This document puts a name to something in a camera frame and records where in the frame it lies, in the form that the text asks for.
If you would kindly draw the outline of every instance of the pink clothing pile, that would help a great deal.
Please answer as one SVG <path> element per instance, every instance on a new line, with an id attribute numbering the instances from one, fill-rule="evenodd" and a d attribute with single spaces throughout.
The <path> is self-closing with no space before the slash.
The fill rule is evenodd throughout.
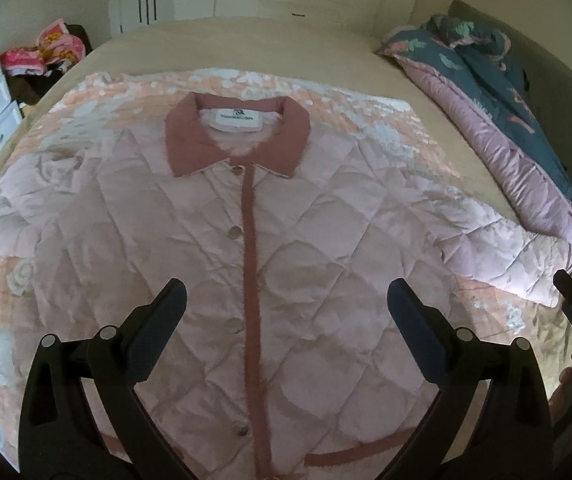
<path id="1" fill-rule="evenodd" d="M 52 70 L 66 73 L 86 57 L 84 42 L 68 33 L 64 20 L 57 20 L 37 38 L 36 46 L 20 46 L 0 56 L 8 75 L 45 75 Z"/>

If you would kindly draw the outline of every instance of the jacket collar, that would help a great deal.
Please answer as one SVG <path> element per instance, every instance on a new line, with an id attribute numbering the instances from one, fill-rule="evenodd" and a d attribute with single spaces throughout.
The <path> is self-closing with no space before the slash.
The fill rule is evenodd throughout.
<path id="1" fill-rule="evenodd" d="M 210 138 L 199 120 L 199 111 L 212 108 L 245 108 L 277 112 L 283 116 L 272 137 L 244 156 L 230 156 Z M 230 97 L 191 92 L 168 114 L 165 143 L 168 162 L 175 176 L 205 170 L 222 160 L 237 165 L 251 162 L 280 176 L 291 178 L 310 135 L 308 111 L 290 97 L 242 101 Z"/>

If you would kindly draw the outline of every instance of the clothing label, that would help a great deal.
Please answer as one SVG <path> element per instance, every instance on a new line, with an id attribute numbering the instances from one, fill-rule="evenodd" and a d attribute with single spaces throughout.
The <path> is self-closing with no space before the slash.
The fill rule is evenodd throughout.
<path id="1" fill-rule="evenodd" d="M 247 132 L 257 132 L 262 126 L 261 114 L 255 110 L 241 108 L 221 108 L 216 111 L 215 124 L 239 128 Z"/>

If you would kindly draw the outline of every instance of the bed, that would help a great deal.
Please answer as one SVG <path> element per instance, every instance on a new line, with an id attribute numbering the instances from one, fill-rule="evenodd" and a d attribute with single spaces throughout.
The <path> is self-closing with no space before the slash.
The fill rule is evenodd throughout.
<path id="1" fill-rule="evenodd" d="M 69 94 L 69 101 L 58 105 L 54 112 L 49 110 L 87 76 L 138 76 L 218 67 L 272 74 L 290 81 L 313 81 L 407 102 L 460 174 L 463 191 L 517 222 L 501 189 L 460 132 L 399 67 L 373 54 L 378 46 L 378 40 L 346 32 L 255 18 L 209 18 L 140 28 L 99 47 L 53 87 L 0 155 L 0 176 L 23 155 L 48 149 L 47 137 L 53 133 L 52 114 L 65 113 L 66 105 L 77 110 L 83 89 Z M 31 278 L 32 268 L 22 258 L 0 257 L 0 449 L 13 463 L 21 385 L 28 373 L 26 360 L 19 364 L 14 353 L 32 354 L 38 341 L 22 338 L 18 346 L 13 335 L 13 330 L 30 332 L 31 323 L 38 321 L 22 314 L 26 312 L 26 302 L 32 301 Z M 572 353 L 572 329 L 560 307 L 522 300 L 473 280 L 461 279 L 458 286 L 466 303 L 492 305 L 473 313 L 473 328 L 480 338 L 509 343 L 518 335 L 533 342 L 550 394 Z M 15 380 L 9 382 L 9 376 Z"/>

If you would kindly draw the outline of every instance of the screw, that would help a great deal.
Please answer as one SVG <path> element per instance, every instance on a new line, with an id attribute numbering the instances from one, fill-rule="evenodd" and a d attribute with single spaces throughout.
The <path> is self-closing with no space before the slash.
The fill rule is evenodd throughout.
<path id="1" fill-rule="evenodd" d="M 456 336 L 465 343 L 468 343 L 474 339 L 474 334 L 467 328 L 458 329 L 456 331 Z"/>
<path id="2" fill-rule="evenodd" d="M 517 343 L 517 346 L 522 350 L 530 350 L 530 341 L 528 341 L 528 339 L 517 337 L 515 342 Z"/>
<path id="3" fill-rule="evenodd" d="M 42 346 L 44 348 L 48 348 L 49 346 L 53 346 L 57 341 L 57 338 L 53 334 L 48 334 L 42 337 Z"/>
<path id="4" fill-rule="evenodd" d="M 117 329 L 112 325 L 105 326 L 103 329 L 99 330 L 99 337 L 105 339 L 106 341 L 112 339 L 116 335 Z"/>

